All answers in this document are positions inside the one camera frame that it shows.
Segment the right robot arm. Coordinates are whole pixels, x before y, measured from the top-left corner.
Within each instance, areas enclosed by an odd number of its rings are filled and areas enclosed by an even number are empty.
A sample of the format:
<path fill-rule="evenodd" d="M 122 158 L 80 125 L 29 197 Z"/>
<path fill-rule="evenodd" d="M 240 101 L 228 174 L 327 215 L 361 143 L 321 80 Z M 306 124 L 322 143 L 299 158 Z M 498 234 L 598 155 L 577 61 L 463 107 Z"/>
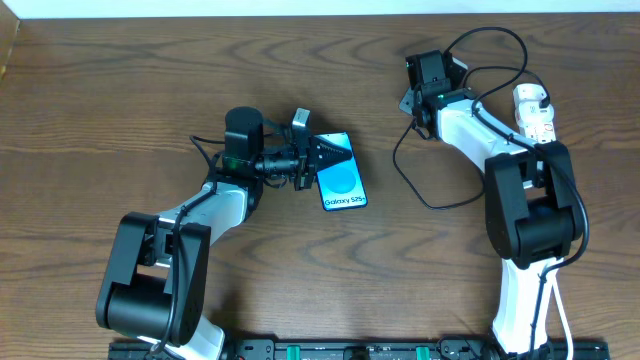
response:
<path fill-rule="evenodd" d="M 502 263 L 492 323 L 498 352 L 543 359 L 551 353 L 545 321 L 556 274 L 587 234 L 568 149 L 527 138 L 487 112 L 461 87 L 467 68 L 450 53 L 411 55 L 406 68 L 400 107 L 412 115 L 412 129 L 459 150 L 484 178 L 486 231 Z"/>

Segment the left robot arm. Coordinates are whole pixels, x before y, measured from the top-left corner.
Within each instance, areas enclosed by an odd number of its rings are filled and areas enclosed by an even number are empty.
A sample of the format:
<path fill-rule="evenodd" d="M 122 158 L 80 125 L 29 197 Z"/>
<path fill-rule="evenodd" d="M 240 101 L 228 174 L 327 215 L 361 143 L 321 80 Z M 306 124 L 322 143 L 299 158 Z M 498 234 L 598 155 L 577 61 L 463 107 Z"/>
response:
<path fill-rule="evenodd" d="M 320 171 L 353 153 L 312 133 L 310 113 L 275 125 L 280 146 L 267 147 L 270 122 L 253 107 L 225 116 L 223 150 L 207 155 L 200 191 L 157 214 L 130 212 L 119 223 L 96 303 L 99 326 L 135 339 L 113 359 L 218 359 L 225 333 L 203 316 L 209 250 L 246 221 L 275 179 L 308 189 Z"/>

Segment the blue Galaxy smartphone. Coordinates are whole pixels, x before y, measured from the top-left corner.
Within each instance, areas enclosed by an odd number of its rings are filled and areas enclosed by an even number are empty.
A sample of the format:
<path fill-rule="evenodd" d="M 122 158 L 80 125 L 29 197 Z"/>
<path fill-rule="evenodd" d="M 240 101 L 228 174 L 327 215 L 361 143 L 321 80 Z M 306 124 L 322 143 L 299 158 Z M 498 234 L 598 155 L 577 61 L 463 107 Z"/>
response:
<path fill-rule="evenodd" d="M 368 199 L 349 135 L 346 132 L 322 134 L 320 138 L 345 148 L 352 154 L 350 160 L 318 173 L 318 187 L 324 210 L 339 211 L 366 207 Z"/>

